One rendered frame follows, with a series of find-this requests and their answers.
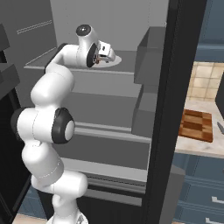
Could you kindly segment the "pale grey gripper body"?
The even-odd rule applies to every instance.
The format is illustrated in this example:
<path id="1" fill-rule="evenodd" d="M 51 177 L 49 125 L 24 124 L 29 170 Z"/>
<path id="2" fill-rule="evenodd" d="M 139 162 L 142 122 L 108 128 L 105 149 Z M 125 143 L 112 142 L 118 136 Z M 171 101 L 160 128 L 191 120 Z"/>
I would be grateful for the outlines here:
<path id="1" fill-rule="evenodd" d="M 100 50 L 98 59 L 105 61 L 106 63 L 113 62 L 116 59 L 116 54 L 112 48 L 109 48 L 108 50 Z"/>

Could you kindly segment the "grey fridge shelf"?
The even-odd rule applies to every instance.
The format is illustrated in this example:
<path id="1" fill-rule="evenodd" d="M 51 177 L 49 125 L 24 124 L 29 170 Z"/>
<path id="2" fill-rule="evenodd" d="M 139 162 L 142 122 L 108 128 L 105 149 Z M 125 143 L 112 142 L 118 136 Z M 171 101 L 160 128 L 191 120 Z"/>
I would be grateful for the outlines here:
<path id="1" fill-rule="evenodd" d="M 146 182 L 147 171 L 135 168 L 111 164 L 99 164 L 94 162 L 82 161 L 77 159 L 62 158 L 64 166 L 68 170 L 91 173 L 118 179 L 128 179 L 138 182 Z"/>
<path id="2" fill-rule="evenodd" d="M 57 52 L 56 48 L 53 48 L 51 51 L 46 52 L 42 56 L 39 56 L 35 60 L 27 63 L 24 67 L 25 68 L 34 68 L 44 70 L 46 64 L 49 60 L 53 57 L 53 55 Z M 99 70 L 99 71 L 110 71 L 110 72 L 125 72 L 125 73 L 134 73 L 135 71 L 135 64 L 136 64 L 136 51 L 118 51 L 115 50 L 115 54 L 119 56 L 122 61 L 114 66 L 107 66 L 107 67 L 98 67 L 93 66 L 92 70 Z"/>
<path id="3" fill-rule="evenodd" d="M 131 128 L 76 122 L 74 133 L 76 135 L 103 137 L 131 142 L 149 144 L 151 139 L 144 136 L 136 136 L 131 133 Z"/>

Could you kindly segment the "grey fridge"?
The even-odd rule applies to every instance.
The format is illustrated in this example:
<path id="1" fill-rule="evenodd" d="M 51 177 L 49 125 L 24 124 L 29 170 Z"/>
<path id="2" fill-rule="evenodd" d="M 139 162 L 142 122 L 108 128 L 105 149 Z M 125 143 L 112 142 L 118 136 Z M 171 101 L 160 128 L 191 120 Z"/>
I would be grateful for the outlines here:
<path id="1" fill-rule="evenodd" d="M 18 31 L 24 43 L 25 64 L 64 42 L 77 43 L 75 28 L 94 27 L 101 39 L 118 51 L 137 51 L 150 22 L 151 0 L 13 0 L 19 11 Z M 43 70 L 24 68 L 33 79 Z M 63 104 L 79 123 L 131 128 L 141 89 L 134 73 L 74 68 L 76 85 Z M 62 158 L 148 171 L 151 143 L 74 134 L 56 151 Z M 106 204 L 139 207 L 146 182 L 85 173 L 90 199 Z"/>

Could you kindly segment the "black fridge door with bins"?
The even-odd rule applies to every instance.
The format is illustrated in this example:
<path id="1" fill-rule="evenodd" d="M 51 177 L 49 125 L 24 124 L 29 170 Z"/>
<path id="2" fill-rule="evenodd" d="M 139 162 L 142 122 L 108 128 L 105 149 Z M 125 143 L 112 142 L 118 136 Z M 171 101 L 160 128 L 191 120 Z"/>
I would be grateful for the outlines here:
<path id="1" fill-rule="evenodd" d="M 149 27 L 165 27 L 166 31 L 139 224 L 160 224 L 206 5 L 207 0 L 150 1 Z"/>
<path id="2" fill-rule="evenodd" d="M 24 144 L 11 128 L 11 117 L 20 104 L 15 89 L 18 72 L 4 54 L 9 47 L 4 26 L 0 24 L 0 224 L 14 221 L 30 187 L 31 176 L 21 158 Z"/>

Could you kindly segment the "wooden cutting board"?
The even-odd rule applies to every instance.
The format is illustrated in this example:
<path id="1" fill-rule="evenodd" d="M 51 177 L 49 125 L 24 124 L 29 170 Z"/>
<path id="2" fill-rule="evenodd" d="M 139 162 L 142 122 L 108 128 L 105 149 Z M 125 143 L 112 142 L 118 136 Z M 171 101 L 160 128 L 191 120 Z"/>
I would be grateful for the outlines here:
<path id="1" fill-rule="evenodd" d="M 181 137 L 188 137 L 204 142 L 213 141 L 212 115 L 185 109 L 181 118 L 178 134 Z"/>

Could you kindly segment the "white plate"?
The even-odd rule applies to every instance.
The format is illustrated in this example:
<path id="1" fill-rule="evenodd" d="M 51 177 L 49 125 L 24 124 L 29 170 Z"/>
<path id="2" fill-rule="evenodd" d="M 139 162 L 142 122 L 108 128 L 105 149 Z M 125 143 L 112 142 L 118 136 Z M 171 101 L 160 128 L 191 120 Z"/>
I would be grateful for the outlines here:
<path id="1" fill-rule="evenodd" d="M 93 68 L 113 67 L 122 62 L 121 57 L 115 56 L 115 60 L 113 62 L 106 63 L 105 61 L 101 60 L 99 64 L 95 64 L 95 58 L 87 59 L 87 67 L 88 68 L 91 68 L 91 67 L 93 67 Z"/>

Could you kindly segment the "grey door bin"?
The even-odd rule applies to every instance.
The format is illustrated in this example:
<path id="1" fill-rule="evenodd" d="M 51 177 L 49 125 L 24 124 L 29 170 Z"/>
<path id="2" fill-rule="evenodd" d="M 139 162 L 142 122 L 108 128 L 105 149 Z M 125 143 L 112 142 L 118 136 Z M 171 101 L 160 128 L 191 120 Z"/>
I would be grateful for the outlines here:
<path id="1" fill-rule="evenodd" d="M 137 47 L 134 82 L 157 86 L 162 66 L 165 27 L 150 26 Z"/>
<path id="2" fill-rule="evenodd" d="M 158 99 L 158 87 L 142 85 L 133 111 L 131 133 L 152 137 Z"/>

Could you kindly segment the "dark appliance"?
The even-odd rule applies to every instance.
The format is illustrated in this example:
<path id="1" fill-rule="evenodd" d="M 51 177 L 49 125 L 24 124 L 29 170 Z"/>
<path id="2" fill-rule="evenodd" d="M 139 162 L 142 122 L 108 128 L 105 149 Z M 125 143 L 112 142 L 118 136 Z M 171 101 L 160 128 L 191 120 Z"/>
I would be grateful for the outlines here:
<path id="1" fill-rule="evenodd" d="M 219 89 L 215 97 L 215 103 L 222 118 L 224 119 L 224 78 L 220 81 Z"/>

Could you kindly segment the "blue drawer front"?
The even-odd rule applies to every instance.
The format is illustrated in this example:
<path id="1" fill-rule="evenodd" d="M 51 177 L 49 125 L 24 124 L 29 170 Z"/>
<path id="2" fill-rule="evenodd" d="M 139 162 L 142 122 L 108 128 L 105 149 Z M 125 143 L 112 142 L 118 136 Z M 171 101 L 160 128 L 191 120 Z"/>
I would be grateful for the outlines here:
<path id="1" fill-rule="evenodd" d="M 177 206 L 174 220 L 184 222 L 185 224 L 206 224 L 206 217 L 210 218 L 211 221 L 224 223 L 224 212 L 189 206 Z"/>
<path id="2" fill-rule="evenodd" d="M 224 210 L 224 204 L 213 203 L 212 196 L 224 200 L 224 183 L 186 176 L 179 200 L 195 206 Z"/>

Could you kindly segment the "blue base cupboard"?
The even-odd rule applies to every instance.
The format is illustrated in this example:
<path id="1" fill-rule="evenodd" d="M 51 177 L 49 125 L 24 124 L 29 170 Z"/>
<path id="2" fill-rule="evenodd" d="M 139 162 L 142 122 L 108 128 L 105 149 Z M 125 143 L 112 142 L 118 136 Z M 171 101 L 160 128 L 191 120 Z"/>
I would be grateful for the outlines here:
<path id="1" fill-rule="evenodd" d="M 25 195 L 18 213 L 40 219 L 46 218 L 38 192 L 32 186 L 30 186 L 27 194 Z"/>

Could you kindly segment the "blue wall cupboard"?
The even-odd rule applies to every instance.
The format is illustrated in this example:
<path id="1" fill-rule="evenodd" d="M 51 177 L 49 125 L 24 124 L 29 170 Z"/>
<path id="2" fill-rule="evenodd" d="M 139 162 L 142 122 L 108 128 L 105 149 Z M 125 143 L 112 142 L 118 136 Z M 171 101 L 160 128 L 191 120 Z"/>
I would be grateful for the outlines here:
<path id="1" fill-rule="evenodd" d="M 194 60 L 224 63 L 224 0 L 207 0 Z"/>

